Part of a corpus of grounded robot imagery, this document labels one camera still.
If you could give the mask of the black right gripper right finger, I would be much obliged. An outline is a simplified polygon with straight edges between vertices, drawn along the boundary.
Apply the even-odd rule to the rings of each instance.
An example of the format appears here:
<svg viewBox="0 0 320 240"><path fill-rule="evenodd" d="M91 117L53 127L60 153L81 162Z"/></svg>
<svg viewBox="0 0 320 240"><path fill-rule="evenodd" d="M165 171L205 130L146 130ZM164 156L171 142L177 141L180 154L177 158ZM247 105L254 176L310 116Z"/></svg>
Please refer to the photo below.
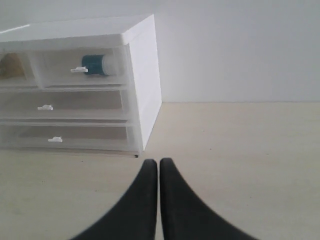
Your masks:
<svg viewBox="0 0 320 240"><path fill-rule="evenodd" d="M160 211L165 240L254 240L208 207L171 158L159 162Z"/></svg>

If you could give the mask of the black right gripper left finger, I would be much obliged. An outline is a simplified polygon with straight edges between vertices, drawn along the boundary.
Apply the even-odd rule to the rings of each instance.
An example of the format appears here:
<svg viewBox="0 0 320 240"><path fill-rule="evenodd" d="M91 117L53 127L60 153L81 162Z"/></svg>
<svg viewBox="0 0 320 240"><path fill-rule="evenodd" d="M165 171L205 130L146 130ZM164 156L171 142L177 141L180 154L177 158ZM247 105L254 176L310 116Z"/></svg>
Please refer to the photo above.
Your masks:
<svg viewBox="0 0 320 240"><path fill-rule="evenodd" d="M119 201L75 240L153 240L158 210L158 166L146 159Z"/></svg>

